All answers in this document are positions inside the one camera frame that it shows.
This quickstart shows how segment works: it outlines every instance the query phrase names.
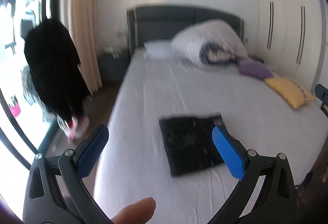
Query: wooden floor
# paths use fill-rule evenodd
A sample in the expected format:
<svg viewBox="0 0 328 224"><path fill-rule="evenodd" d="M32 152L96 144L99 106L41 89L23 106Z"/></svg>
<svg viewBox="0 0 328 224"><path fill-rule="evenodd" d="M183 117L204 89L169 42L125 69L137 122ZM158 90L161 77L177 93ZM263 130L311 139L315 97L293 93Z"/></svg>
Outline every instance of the wooden floor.
<svg viewBox="0 0 328 224"><path fill-rule="evenodd" d="M314 207L318 207L319 204L328 203L328 181L324 184L322 182L323 175L328 167L328 139L324 143L319 157L312 167L313 176L308 185L303 189L300 188L296 191L297 197L297 215L298 218L307 214L309 209L313 210ZM328 223L328 210L317 210L315 217L320 219L320 223Z"/></svg>
<svg viewBox="0 0 328 224"><path fill-rule="evenodd" d="M65 134L59 130L56 134L52 145L47 152L47 156L61 155L67 149L75 149L78 144L85 138L88 138L99 124L108 125L109 117L117 97L121 83L114 83L104 86L99 92L95 93L91 101L87 101L84 105L85 113L89 117L90 126L84 137L73 141L70 145ZM93 187L95 184L97 164L94 166L91 174L83 179L83 183L89 193L93 195ZM68 196L65 184L60 176L57 177L59 187L64 197Z"/></svg>

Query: white shoe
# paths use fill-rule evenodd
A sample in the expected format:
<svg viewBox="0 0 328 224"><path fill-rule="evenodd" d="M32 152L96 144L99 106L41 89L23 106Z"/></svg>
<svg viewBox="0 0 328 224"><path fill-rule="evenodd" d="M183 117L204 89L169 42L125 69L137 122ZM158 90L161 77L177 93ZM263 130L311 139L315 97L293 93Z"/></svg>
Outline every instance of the white shoe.
<svg viewBox="0 0 328 224"><path fill-rule="evenodd" d="M90 120L87 116L84 115L81 124L77 127L75 131L74 139L80 139L81 137L83 137L83 135L88 130L89 125L90 125Z"/></svg>

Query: white wardrobe door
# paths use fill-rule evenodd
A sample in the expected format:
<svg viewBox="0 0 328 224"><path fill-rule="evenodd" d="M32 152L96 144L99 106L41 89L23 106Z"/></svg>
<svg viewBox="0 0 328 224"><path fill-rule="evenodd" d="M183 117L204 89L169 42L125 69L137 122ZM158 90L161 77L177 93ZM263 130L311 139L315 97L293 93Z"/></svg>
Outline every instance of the white wardrobe door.
<svg viewBox="0 0 328 224"><path fill-rule="evenodd" d="M286 36L286 17L284 0L273 0L272 38L270 38L269 52L265 59L268 66L279 72L284 53Z"/></svg>
<svg viewBox="0 0 328 224"><path fill-rule="evenodd" d="M310 90L318 68L321 41L322 19L320 0L302 0L305 11L304 45L302 43L299 65L296 72L298 80Z"/></svg>
<svg viewBox="0 0 328 224"><path fill-rule="evenodd" d="M285 47L279 74L295 77L303 36L303 7L300 0L283 0L286 21Z"/></svg>
<svg viewBox="0 0 328 224"><path fill-rule="evenodd" d="M271 35L272 0L259 0L259 31L255 55L266 59Z"/></svg>

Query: black coat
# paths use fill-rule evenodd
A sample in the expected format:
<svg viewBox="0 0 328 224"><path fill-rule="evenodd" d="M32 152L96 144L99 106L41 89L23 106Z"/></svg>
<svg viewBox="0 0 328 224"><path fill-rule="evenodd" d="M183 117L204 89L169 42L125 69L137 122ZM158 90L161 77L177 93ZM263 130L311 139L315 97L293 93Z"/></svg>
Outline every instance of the black coat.
<svg viewBox="0 0 328 224"><path fill-rule="evenodd" d="M58 20L43 21L28 34L24 53L42 102L64 119L69 108L74 114L72 105L82 105L90 91L78 68L80 59L68 30Z"/></svg>

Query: metal screw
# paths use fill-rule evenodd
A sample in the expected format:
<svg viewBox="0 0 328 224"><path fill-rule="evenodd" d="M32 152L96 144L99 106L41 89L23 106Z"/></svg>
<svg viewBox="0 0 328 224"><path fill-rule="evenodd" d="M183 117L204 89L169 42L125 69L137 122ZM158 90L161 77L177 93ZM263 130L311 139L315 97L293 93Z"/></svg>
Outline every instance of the metal screw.
<svg viewBox="0 0 328 224"><path fill-rule="evenodd" d="M35 155L35 159L36 160L39 160L41 158L42 158L42 154L41 153L38 153L38 154Z"/></svg>
<svg viewBox="0 0 328 224"><path fill-rule="evenodd" d="M256 152L254 151L254 150L248 150L248 154L250 155L250 156L256 156Z"/></svg>
<svg viewBox="0 0 328 224"><path fill-rule="evenodd" d="M280 153L280 154L279 154L279 158L280 158L280 159L286 159L286 155L283 154L283 153Z"/></svg>
<svg viewBox="0 0 328 224"><path fill-rule="evenodd" d="M72 149L68 149L65 151L65 156L70 156L73 155L73 150Z"/></svg>

